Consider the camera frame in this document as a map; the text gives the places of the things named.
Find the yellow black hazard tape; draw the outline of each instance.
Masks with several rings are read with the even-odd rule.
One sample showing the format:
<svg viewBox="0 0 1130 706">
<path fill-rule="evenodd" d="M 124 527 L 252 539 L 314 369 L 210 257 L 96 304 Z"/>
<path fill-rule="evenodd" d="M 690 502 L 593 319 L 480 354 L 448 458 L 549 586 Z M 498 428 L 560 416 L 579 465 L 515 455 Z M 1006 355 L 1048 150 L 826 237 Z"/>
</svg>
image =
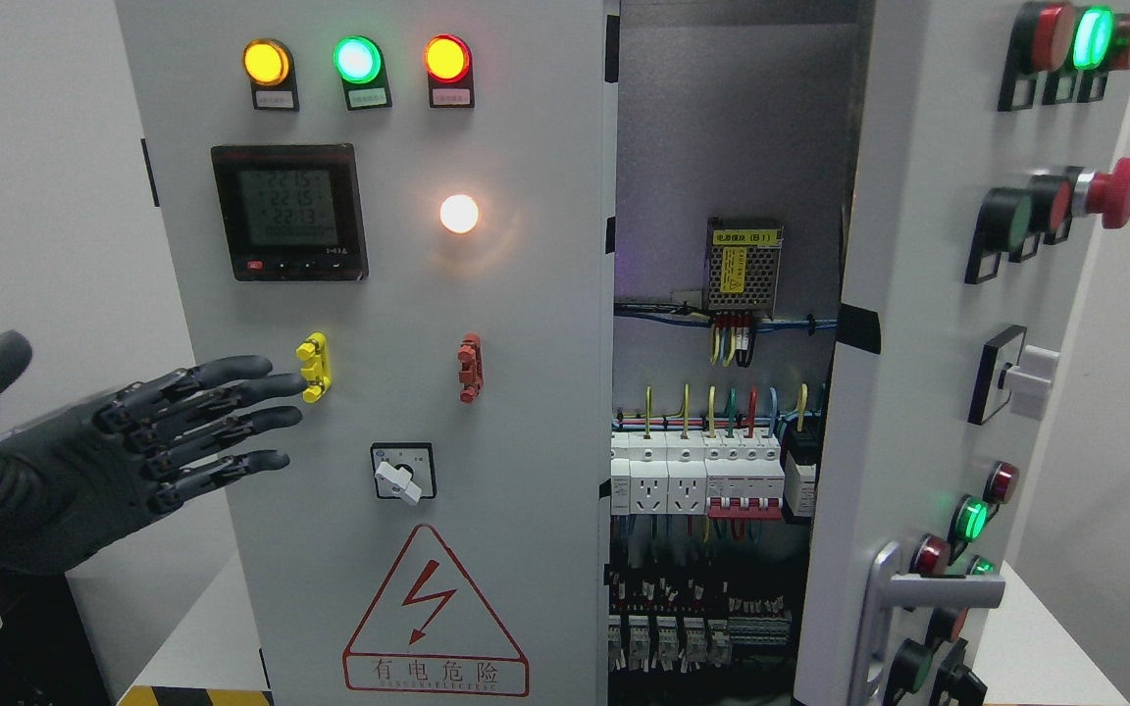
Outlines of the yellow black hazard tape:
<svg viewBox="0 0 1130 706">
<path fill-rule="evenodd" d="M 272 695 L 220 688 L 134 687 L 116 706 L 272 706 Z"/>
</svg>

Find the yellow wire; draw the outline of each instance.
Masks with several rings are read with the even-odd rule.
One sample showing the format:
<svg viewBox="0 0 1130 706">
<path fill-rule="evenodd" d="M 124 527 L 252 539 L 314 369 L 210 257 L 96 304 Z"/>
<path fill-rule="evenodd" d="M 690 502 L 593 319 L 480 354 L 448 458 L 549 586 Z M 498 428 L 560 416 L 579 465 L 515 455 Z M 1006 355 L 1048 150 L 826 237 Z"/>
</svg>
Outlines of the yellow wire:
<svg viewBox="0 0 1130 706">
<path fill-rule="evenodd" d="M 731 360 L 734 360 L 734 349 L 740 345 L 740 330 L 731 330 L 731 349 L 725 352 L 725 360 L 722 360 L 722 367 L 731 365 Z"/>
<path fill-rule="evenodd" d="M 678 438 L 687 438 L 687 427 L 690 426 L 690 420 L 688 420 L 688 415 L 690 413 L 689 408 L 692 406 L 692 385 L 683 384 L 683 434 L 678 435 Z"/>
<path fill-rule="evenodd" d="M 801 384 L 801 393 L 797 399 L 797 430 L 802 433 L 805 430 L 805 407 L 808 406 L 808 385 Z"/>
<path fill-rule="evenodd" d="M 718 392 L 716 387 L 710 385 L 710 438 L 718 438 L 718 420 L 713 417 L 713 394 Z"/>
<path fill-rule="evenodd" d="M 651 385 L 644 390 L 644 402 L 647 406 L 644 412 L 644 438 L 651 438 Z"/>
</svg>

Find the red wire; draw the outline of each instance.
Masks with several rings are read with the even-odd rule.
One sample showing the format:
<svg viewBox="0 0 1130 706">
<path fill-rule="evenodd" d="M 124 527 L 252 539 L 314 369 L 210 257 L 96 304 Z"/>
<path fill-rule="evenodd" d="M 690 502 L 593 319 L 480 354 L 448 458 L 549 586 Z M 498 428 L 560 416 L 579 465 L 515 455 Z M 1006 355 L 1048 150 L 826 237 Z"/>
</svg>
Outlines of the red wire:
<svg viewBox="0 0 1130 706">
<path fill-rule="evenodd" d="M 757 426 L 757 385 L 748 390 L 748 438 L 753 438 L 753 429 Z"/>
</svg>

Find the robotic hand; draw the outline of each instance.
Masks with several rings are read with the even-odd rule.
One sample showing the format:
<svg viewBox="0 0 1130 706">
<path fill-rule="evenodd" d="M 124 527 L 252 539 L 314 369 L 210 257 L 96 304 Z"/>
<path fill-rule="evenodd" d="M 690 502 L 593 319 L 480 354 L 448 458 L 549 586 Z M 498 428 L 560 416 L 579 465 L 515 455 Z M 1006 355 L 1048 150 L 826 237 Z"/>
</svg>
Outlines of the robotic hand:
<svg viewBox="0 0 1130 706">
<path fill-rule="evenodd" d="M 0 334 L 0 393 L 33 349 Z M 252 451 L 184 468 L 264 430 L 299 424 L 292 406 L 228 415 L 301 393 L 297 374 L 269 375 L 260 356 L 176 369 L 62 408 L 0 438 L 0 567 L 59 573 L 235 479 L 290 462 Z M 226 385 L 234 381 L 237 384 Z"/>
</svg>

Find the open cabinet door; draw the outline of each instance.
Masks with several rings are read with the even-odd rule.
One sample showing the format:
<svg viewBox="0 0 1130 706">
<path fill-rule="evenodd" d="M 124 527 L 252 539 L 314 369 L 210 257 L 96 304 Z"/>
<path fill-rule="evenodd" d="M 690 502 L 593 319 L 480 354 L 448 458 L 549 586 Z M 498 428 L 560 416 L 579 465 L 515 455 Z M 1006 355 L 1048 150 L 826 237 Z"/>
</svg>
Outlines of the open cabinet door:
<svg viewBox="0 0 1130 706">
<path fill-rule="evenodd" d="M 1023 491 L 1041 424 L 1022 415 L 1042 411 L 1096 213 L 1113 228 L 1130 212 L 1130 162 L 1113 158 L 1127 67 L 1130 5 L 875 3 L 800 703 L 890 703 L 927 661 L 903 703 L 932 698 L 950 644 L 903 640 L 927 640 L 930 605 L 972 599 L 941 579 L 903 611 L 893 591 L 916 586 L 885 576 L 936 573 L 930 554 L 914 564 L 928 533 L 950 574 L 1003 559 L 1000 500 Z"/>
</svg>

